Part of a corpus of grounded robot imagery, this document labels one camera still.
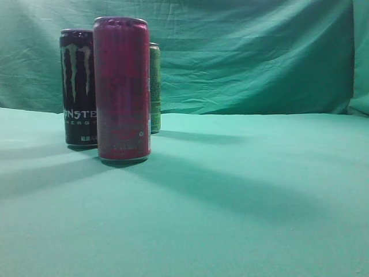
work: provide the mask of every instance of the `wrinkled fabric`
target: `wrinkled fabric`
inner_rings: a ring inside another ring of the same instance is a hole
[[[353,112],[369,115],[369,1],[354,0],[355,94]]]
[[[59,34],[94,18],[148,21],[163,112],[345,113],[351,0],[2,0],[0,106],[62,111]]]

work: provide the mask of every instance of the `can label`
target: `can label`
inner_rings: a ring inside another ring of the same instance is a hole
[[[60,39],[66,142],[97,144],[92,33],[71,31]]]

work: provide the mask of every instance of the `claw mark logo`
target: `claw mark logo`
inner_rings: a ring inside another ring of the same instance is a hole
[[[77,75],[77,51],[83,52],[85,54],[85,70],[86,70],[86,95],[88,95],[88,92],[90,91],[90,69],[88,66],[88,61],[91,56],[91,49],[88,46],[84,46],[82,48],[78,48],[74,44],[70,44],[68,46],[62,47],[62,67],[63,67],[63,77],[64,77],[64,92],[67,94],[67,69],[65,66],[65,55],[66,51],[69,51],[69,57],[70,57],[70,64],[71,64],[71,88],[73,93],[73,102],[76,101],[76,75]]]

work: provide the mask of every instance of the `can lid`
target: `can lid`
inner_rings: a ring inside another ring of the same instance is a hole
[[[116,20],[131,20],[131,21],[135,21],[135,22],[139,22],[139,23],[144,23],[145,25],[147,25],[148,23],[140,18],[133,18],[133,17],[121,17],[121,16],[102,16],[102,17],[98,17],[95,19],[95,22],[97,21],[106,21],[106,20],[110,20],[110,19],[116,19]]]
[[[61,33],[74,33],[74,32],[92,33],[92,30],[87,30],[87,29],[63,29],[61,30]]]

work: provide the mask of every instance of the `aluminum can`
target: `aluminum can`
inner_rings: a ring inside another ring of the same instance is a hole
[[[99,17],[93,28],[97,135],[105,162],[150,154],[150,35],[144,20]]]
[[[93,33],[65,29],[60,37],[65,140],[76,148],[97,144]]]
[[[150,43],[150,102],[151,133],[155,134],[161,128],[160,48],[157,43]]]

